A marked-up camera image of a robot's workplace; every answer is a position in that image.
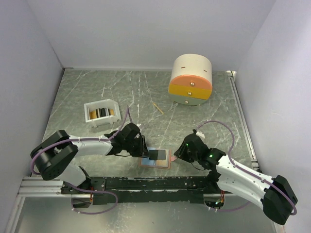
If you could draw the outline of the pink leather card holder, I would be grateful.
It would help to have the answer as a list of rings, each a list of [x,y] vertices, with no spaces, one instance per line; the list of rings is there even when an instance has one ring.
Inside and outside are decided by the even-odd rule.
[[[157,148],[148,147],[148,151],[150,150],[163,150]],[[150,160],[149,158],[140,158],[139,166],[140,167],[147,167],[147,168],[159,168],[159,169],[170,169],[172,160],[172,150],[166,150],[166,160]]]

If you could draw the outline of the white card storage box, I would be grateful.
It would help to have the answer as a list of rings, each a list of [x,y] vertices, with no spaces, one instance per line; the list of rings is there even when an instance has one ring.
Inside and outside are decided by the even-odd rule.
[[[119,105],[111,99],[85,103],[84,111],[86,124],[93,128],[121,120]]]

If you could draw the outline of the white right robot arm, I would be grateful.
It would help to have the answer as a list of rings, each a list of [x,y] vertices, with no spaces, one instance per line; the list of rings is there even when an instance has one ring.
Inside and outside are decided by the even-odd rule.
[[[271,177],[234,161],[225,152],[209,148],[196,134],[187,135],[174,155],[186,162],[197,161],[209,170],[207,190],[235,194],[258,206],[273,222],[284,225],[297,213],[297,197],[287,179]]]

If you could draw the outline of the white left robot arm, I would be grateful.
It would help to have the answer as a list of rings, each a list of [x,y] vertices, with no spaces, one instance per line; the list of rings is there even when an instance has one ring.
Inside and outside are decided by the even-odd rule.
[[[72,163],[73,158],[96,154],[119,156],[122,151],[132,157],[149,157],[145,137],[134,123],[99,137],[77,137],[59,130],[30,153],[31,169],[37,168],[36,174],[46,181],[58,178],[84,194],[90,190],[91,178],[84,168]]]

